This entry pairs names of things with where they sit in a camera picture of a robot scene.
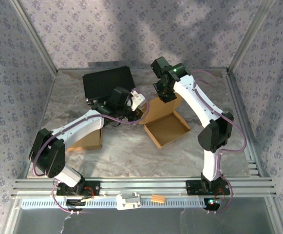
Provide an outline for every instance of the cardboard box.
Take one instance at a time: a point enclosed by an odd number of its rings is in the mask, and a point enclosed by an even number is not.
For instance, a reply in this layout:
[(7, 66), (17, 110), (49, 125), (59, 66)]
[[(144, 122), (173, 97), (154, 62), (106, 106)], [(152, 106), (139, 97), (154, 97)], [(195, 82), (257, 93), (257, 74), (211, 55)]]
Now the cardboard box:
[(140, 122), (145, 125), (146, 132), (159, 149), (190, 131), (189, 125), (175, 111), (182, 100), (179, 95), (168, 103), (164, 103), (160, 98), (151, 100), (149, 113)]
[(74, 143), (67, 152), (101, 149), (101, 129), (89, 133), (81, 140)]

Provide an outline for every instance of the wooden block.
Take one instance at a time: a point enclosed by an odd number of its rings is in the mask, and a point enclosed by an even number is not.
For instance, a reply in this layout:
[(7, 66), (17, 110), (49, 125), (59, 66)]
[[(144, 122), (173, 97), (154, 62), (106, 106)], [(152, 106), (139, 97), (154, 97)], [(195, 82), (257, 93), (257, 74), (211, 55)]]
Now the wooden block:
[(161, 196), (161, 195), (152, 194), (151, 201), (164, 204), (165, 203), (165, 197)]

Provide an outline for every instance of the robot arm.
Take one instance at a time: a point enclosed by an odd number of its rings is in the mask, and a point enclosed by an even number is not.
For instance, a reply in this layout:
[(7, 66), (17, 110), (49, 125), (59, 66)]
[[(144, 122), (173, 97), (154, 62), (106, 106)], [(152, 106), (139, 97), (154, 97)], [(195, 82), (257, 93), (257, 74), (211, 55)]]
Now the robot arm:
[(129, 122), (139, 120), (143, 114), (140, 109), (145, 103), (142, 94), (118, 87), (106, 102), (96, 103), (80, 118), (52, 131), (40, 130), (29, 159), (36, 161), (36, 166), (47, 177), (67, 185), (71, 194), (80, 195), (86, 186), (85, 179), (65, 163), (65, 151), (84, 136), (109, 124), (110, 120), (104, 117), (127, 118)]
[(178, 93), (201, 121), (204, 129), (199, 134), (198, 141), (204, 149), (204, 168), (201, 173), (202, 186), (207, 192), (218, 189), (219, 183), (222, 182), (218, 151), (227, 144), (227, 139), (231, 135), (232, 125), (213, 112), (221, 113), (232, 121), (233, 115), (231, 113), (223, 113), (196, 85), (195, 89), (214, 111), (207, 108), (194, 91), (195, 80), (183, 64), (180, 63), (172, 67), (164, 57), (160, 57), (151, 64), (151, 68), (160, 79), (154, 84), (160, 99), (166, 103), (175, 99), (175, 93)]

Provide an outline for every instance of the gray marble surface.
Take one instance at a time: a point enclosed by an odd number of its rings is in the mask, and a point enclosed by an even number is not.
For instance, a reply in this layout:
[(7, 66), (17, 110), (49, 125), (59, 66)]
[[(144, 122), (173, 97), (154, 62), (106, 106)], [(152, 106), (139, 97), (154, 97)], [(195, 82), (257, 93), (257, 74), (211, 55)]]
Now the gray marble surface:
[[(82, 75), (85, 70), (60, 71), (56, 77), (43, 127), (51, 130), (63, 126), (86, 113)], [(156, 97), (153, 83), (157, 81), (151, 70), (132, 70), (136, 86), (147, 98)], [(208, 75), (195, 75), (216, 84), (211, 88), (201, 84), (206, 95), (224, 111), (232, 112), (224, 80)], [(200, 176), (203, 169), (203, 150), (197, 135), (202, 126), (186, 102), (177, 109), (188, 122), (191, 131), (177, 141), (158, 149), (144, 130), (143, 125), (106, 126), (102, 130), (102, 149), (66, 154), (67, 163), (85, 177), (100, 176)], [(243, 142), (236, 131), (227, 148), (241, 148)], [(246, 176), (248, 166), (244, 153), (225, 154), (222, 169), (226, 176)]]

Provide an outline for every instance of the floral wallpaper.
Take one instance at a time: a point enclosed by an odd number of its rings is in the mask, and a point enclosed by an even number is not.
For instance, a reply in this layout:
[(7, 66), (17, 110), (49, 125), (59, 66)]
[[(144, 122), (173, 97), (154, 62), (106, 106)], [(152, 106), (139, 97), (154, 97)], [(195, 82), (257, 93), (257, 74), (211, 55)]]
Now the floral wallpaper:
[(27, 162), (52, 76), (14, 9), (0, 0), (0, 227)]
[(57, 69), (228, 67), (260, 0), (21, 0)]
[(283, 208), (283, 0), (272, 6), (235, 77), (258, 155)]

